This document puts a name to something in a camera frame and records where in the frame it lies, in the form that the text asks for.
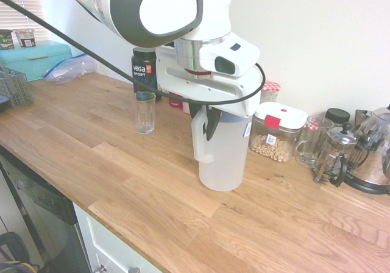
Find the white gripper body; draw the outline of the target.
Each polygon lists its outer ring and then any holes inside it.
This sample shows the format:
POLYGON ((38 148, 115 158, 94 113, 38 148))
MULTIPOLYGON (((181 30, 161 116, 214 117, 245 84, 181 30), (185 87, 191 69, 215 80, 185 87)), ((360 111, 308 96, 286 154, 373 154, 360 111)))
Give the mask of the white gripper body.
POLYGON ((157 80, 161 88, 194 101, 207 104, 239 99, 253 93, 262 83, 256 66, 242 77, 219 73, 197 77, 177 63, 173 48, 160 46, 155 51, 157 80))

